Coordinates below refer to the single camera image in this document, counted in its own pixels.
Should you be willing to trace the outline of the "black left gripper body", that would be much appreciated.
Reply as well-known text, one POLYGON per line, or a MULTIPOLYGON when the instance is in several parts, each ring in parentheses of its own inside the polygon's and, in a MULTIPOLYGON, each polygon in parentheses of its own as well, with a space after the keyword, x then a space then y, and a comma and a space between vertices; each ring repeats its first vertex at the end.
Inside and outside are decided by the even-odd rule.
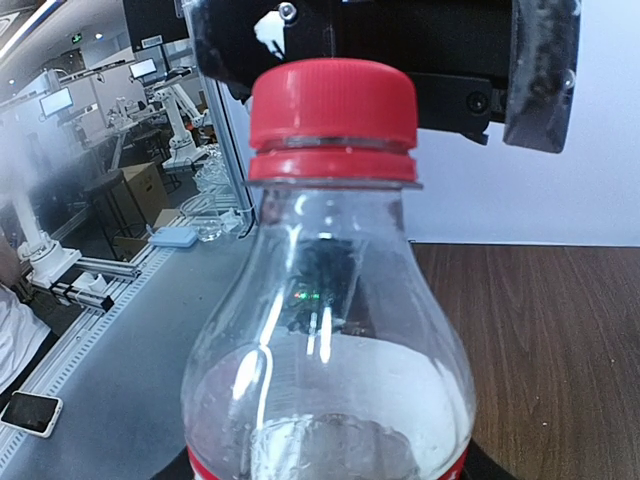
POLYGON ((422 129, 486 141, 506 118, 509 1, 186 1, 200 71, 246 102, 288 62, 350 58, 410 77, 422 129))

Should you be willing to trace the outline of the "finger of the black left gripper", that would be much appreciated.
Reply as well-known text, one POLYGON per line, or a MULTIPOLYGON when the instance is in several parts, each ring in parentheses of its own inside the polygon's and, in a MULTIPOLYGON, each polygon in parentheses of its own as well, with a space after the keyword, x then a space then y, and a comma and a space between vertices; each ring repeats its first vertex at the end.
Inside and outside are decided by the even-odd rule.
POLYGON ((564 150, 581 13, 580 0, 512 3, 505 144, 546 153, 564 150))

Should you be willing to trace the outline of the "red bottle cap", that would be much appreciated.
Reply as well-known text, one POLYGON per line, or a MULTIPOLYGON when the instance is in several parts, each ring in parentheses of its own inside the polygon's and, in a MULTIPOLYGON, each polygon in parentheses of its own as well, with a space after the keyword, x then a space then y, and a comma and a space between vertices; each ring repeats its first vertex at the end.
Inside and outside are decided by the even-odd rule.
POLYGON ((250 181, 416 182, 417 94, 404 73, 367 60, 304 60, 261 75, 252 96, 250 181))

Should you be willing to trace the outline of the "clear bottle red label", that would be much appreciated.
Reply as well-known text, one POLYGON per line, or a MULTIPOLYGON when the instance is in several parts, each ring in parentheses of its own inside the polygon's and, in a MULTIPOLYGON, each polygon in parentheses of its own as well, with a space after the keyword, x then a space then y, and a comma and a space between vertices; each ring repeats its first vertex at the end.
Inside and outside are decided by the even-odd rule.
POLYGON ((476 415, 462 343, 397 181, 268 182, 246 263, 181 388, 198 479, 457 479, 476 415))

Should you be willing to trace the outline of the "cardboard box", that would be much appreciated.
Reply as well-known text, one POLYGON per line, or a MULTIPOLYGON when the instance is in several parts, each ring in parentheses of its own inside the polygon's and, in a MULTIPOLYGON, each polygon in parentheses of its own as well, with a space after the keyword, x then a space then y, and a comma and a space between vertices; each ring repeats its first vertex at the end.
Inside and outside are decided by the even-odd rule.
MULTIPOLYGON (((169 208, 169 198, 156 164, 149 162, 124 167, 122 172, 146 222, 153 226, 160 213, 169 208)), ((127 189, 120 185, 117 194, 127 222, 141 221, 127 189)))

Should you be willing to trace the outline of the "light blue box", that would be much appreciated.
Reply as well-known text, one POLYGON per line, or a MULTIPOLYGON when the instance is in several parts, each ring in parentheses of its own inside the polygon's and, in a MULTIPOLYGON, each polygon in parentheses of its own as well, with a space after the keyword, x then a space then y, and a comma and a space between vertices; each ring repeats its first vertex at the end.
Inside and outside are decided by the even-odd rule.
POLYGON ((190 248, 198 240, 191 227, 162 227, 150 235, 148 243, 161 248, 190 248))

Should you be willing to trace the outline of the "black stool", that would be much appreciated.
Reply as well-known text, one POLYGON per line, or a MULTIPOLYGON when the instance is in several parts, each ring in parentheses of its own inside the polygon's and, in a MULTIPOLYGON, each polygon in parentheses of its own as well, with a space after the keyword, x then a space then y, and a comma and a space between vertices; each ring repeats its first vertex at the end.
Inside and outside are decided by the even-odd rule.
POLYGON ((129 186, 125 174, 122 169, 115 169, 104 173, 99 177, 91 180, 89 184, 84 188, 84 195, 88 201, 91 210, 95 214, 96 222, 99 226, 101 233, 103 234, 112 256, 115 260, 119 260, 120 256, 116 252, 114 239, 121 233, 128 233, 128 237, 133 237, 133 228, 135 226, 140 227, 140 233, 143 233, 148 221, 147 218, 136 199, 133 190, 129 186), (134 206, 135 211, 140 217, 140 222, 129 223, 124 215, 123 209, 118 203, 113 191, 118 186, 122 185, 129 195, 129 198, 134 206), (117 229, 113 234, 109 234, 107 231, 108 221, 106 220, 106 214, 110 213, 111 218, 115 222, 117 229))

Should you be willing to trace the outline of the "person in white shirt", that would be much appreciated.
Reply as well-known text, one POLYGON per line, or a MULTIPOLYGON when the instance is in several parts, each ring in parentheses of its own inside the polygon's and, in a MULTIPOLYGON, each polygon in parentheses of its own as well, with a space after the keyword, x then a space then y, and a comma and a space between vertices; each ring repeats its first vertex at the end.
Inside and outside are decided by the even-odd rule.
POLYGON ((21 279, 16 251, 1 235, 1 408, 9 403, 58 336, 22 303, 12 288, 21 279))

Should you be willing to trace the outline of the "white smartphone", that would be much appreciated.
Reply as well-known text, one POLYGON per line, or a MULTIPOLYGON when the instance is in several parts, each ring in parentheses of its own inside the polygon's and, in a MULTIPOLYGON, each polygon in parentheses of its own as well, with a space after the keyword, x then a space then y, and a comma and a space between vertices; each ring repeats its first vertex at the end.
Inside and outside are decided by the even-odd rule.
POLYGON ((63 405, 57 397, 16 391, 1 413, 1 424, 46 439, 51 436, 63 405))

